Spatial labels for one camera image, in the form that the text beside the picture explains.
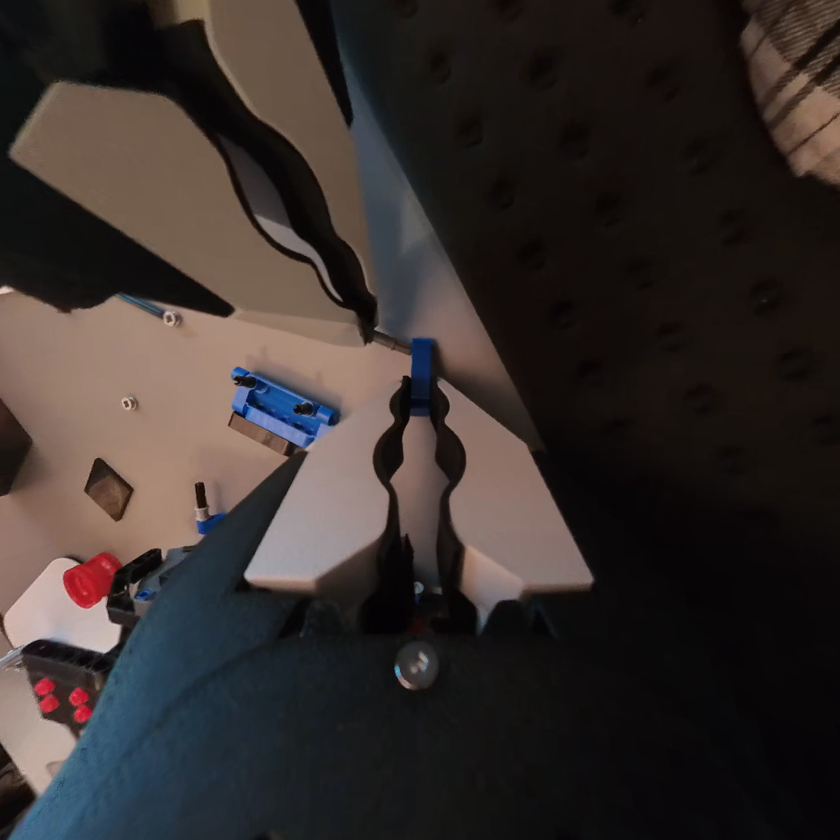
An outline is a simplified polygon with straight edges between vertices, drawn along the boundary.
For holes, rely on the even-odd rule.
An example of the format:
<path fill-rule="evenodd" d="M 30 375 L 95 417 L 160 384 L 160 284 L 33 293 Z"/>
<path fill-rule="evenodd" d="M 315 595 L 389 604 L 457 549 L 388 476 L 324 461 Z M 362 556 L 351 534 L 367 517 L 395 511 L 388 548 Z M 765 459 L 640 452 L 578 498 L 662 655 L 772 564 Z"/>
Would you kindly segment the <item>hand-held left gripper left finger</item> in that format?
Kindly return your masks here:
<path fill-rule="evenodd" d="M 314 597 L 368 597 L 381 550 L 401 536 L 392 480 L 411 416 L 408 377 L 312 444 L 245 571 L 253 586 Z"/>

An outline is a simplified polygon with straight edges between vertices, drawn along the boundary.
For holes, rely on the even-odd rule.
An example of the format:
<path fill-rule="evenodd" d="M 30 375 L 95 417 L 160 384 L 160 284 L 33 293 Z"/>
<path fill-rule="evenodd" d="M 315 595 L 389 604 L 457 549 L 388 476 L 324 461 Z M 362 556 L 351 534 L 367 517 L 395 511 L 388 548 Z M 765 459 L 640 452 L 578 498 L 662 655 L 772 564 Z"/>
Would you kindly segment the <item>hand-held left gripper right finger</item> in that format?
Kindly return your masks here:
<path fill-rule="evenodd" d="M 449 499 L 464 547 L 459 590 L 488 618 L 499 602 L 586 592 L 593 574 L 529 446 L 446 381 L 445 427 L 465 450 Z"/>

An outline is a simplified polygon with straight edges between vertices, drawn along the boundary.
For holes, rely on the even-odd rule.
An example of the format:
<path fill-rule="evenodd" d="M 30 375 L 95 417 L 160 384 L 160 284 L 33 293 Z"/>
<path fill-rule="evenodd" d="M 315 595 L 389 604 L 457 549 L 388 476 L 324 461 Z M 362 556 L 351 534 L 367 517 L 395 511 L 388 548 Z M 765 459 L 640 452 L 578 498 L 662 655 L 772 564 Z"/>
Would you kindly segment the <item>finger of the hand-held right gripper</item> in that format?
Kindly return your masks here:
<path fill-rule="evenodd" d="M 339 347 L 364 344 L 315 268 L 252 222 L 224 157 L 172 100 L 70 81 L 47 87 L 14 163 L 229 304 L 235 319 Z"/>
<path fill-rule="evenodd" d="M 221 130 L 224 147 L 260 231 L 313 268 L 357 322 L 378 322 L 329 2 L 207 2 L 203 25 L 238 111 Z"/>

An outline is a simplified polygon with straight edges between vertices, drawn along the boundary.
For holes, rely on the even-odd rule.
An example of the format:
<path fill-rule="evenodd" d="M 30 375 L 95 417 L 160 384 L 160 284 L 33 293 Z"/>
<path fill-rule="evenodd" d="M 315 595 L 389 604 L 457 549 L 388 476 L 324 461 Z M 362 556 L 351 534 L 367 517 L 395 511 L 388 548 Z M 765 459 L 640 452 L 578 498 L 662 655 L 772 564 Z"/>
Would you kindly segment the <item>blue panel piece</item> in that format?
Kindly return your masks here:
<path fill-rule="evenodd" d="M 276 454 L 290 457 L 310 447 L 340 421 L 340 413 L 242 367 L 228 427 Z"/>

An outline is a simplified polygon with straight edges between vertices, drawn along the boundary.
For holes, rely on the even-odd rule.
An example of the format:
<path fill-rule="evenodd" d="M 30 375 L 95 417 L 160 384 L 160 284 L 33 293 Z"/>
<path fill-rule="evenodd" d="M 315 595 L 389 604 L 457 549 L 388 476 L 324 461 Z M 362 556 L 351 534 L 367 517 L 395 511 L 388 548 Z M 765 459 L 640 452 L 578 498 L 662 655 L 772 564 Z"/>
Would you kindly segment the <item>small blue lever piece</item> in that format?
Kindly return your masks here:
<path fill-rule="evenodd" d="M 434 372 L 435 341 L 416 338 L 411 341 L 410 411 L 413 417 L 430 417 Z"/>

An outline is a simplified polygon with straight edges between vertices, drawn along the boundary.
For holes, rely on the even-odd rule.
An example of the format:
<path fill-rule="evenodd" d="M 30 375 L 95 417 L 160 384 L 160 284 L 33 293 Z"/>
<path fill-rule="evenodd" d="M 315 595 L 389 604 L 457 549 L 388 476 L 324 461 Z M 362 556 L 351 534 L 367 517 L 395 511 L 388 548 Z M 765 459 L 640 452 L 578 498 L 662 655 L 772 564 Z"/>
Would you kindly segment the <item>toy truck model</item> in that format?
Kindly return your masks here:
<path fill-rule="evenodd" d="M 161 667 L 175 692 L 200 674 L 225 668 L 260 648 L 303 635 L 341 637 L 342 611 L 309 595 L 257 589 L 238 574 L 238 546 L 213 543 L 222 553 L 195 554 L 188 545 L 168 553 L 149 549 L 122 563 L 106 602 L 108 618 L 121 628 L 118 645 L 106 654 L 41 639 L 22 647 L 23 663 L 42 718 L 78 735 L 88 724 L 103 687 L 138 624 L 144 608 L 164 595 L 164 614 L 154 623 L 149 665 Z"/>

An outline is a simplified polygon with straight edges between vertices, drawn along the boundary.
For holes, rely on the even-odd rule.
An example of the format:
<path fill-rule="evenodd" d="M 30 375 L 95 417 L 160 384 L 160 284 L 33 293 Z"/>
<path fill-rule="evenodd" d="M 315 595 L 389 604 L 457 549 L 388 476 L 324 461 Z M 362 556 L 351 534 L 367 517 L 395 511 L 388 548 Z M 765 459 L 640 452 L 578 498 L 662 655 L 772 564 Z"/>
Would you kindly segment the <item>black axle rod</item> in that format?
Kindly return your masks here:
<path fill-rule="evenodd" d="M 142 310 L 150 314 L 152 317 L 155 317 L 159 320 L 164 321 L 166 319 L 166 312 L 167 310 L 162 309 L 160 306 L 156 305 L 152 301 L 131 296 L 125 293 L 119 293 L 116 295 L 116 298 L 121 300 L 122 302 L 128 303 L 130 306 Z"/>

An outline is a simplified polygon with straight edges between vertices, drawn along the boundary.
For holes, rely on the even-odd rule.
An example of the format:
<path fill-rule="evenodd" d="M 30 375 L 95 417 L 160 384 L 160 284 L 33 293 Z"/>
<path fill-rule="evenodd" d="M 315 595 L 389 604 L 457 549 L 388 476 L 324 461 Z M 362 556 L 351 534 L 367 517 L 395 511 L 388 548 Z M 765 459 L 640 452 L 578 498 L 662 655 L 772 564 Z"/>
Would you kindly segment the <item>black flat tile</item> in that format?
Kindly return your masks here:
<path fill-rule="evenodd" d="M 120 522 L 133 496 L 131 484 L 103 458 L 94 458 L 83 489 L 111 520 Z"/>

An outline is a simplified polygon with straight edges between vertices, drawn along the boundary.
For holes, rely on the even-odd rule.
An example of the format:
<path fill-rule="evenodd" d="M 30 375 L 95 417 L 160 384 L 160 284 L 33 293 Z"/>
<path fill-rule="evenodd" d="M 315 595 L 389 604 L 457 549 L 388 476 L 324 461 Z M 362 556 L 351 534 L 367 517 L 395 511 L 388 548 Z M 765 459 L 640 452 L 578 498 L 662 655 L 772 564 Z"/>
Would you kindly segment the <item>red wheel rim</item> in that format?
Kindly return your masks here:
<path fill-rule="evenodd" d="M 122 563 L 114 555 L 99 553 L 66 570 L 62 583 L 71 601 L 79 608 L 89 610 L 107 598 L 121 568 Z"/>

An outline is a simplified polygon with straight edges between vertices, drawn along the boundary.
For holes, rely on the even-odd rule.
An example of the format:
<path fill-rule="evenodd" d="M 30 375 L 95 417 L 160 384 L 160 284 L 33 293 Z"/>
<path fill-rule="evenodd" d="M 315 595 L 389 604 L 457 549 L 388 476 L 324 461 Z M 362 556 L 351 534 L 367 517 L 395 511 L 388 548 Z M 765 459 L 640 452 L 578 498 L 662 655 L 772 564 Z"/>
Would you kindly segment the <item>person's plaid shirt torso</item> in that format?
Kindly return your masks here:
<path fill-rule="evenodd" d="M 839 188 L 839 2 L 742 1 L 753 98 L 797 176 Z"/>

